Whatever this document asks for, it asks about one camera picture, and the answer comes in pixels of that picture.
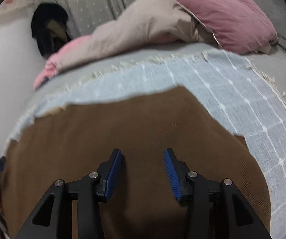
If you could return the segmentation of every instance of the pink pillow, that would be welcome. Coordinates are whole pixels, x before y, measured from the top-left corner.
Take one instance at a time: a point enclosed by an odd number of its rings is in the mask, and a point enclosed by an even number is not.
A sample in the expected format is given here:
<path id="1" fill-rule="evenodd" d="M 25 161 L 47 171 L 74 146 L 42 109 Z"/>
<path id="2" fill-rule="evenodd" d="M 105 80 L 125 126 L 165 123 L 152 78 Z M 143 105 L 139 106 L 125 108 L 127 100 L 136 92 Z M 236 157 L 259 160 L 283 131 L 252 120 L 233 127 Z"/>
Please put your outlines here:
<path id="1" fill-rule="evenodd" d="M 272 22 L 253 0 L 177 1 L 212 30 L 225 50 L 245 54 L 277 39 Z"/>

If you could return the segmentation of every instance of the grid pattern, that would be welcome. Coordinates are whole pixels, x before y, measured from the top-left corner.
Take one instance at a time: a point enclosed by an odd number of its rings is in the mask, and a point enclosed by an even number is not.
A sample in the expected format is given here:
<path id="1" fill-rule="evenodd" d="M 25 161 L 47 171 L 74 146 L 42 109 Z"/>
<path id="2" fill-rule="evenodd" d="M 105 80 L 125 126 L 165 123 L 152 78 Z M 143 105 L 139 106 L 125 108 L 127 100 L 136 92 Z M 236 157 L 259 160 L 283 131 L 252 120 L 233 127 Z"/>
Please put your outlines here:
<path id="1" fill-rule="evenodd" d="M 248 60 L 223 50 L 173 57 L 105 74 L 40 102 L 19 120 L 11 138 L 53 107 L 118 101 L 184 85 L 231 133 L 246 138 L 265 175 L 272 204 L 271 236 L 286 238 L 286 111 Z"/>

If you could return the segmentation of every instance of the metal screw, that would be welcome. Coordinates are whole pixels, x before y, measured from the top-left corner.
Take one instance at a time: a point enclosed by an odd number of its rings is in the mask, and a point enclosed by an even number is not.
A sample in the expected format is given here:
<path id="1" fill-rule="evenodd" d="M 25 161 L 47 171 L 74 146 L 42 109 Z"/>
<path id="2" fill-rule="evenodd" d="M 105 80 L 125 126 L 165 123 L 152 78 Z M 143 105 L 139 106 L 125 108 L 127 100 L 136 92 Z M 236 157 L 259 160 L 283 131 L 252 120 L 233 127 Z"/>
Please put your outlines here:
<path id="1" fill-rule="evenodd" d="M 195 177 L 197 177 L 197 172 L 190 171 L 190 172 L 188 172 L 188 176 L 191 178 L 195 178 Z"/>
<path id="2" fill-rule="evenodd" d="M 96 178 L 97 176 L 99 176 L 99 174 L 97 172 L 91 172 L 89 174 L 89 177 L 92 178 L 92 179 Z"/>
<path id="3" fill-rule="evenodd" d="M 225 180 L 224 180 L 224 183 L 225 183 L 226 185 L 232 185 L 232 184 L 233 184 L 233 182 L 232 182 L 231 179 L 225 179 Z"/>
<path id="4" fill-rule="evenodd" d="M 57 187 L 61 186 L 62 184 L 63 184 L 62 180 L 57 180 L 57 181 L 54 182 L 54 185 L 57 186 Z"/>

